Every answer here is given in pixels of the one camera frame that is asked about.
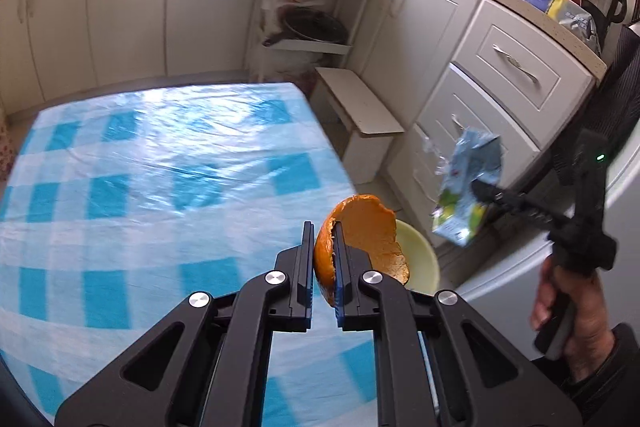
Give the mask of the person's right hand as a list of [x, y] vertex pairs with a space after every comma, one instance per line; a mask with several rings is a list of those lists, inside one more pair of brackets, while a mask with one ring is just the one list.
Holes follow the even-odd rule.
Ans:
[[556, 265], [551, 256], [540, 268], [536, 300], [529, 319], [534, 331], [549, 321], [559, 293], [569, 295], [576, 309], [564, 358], [574, 381], [579, 383], [600, 369], [615, 346], [615, 336], [608, 327], [608, 310], [598, 273], [583, 277]]

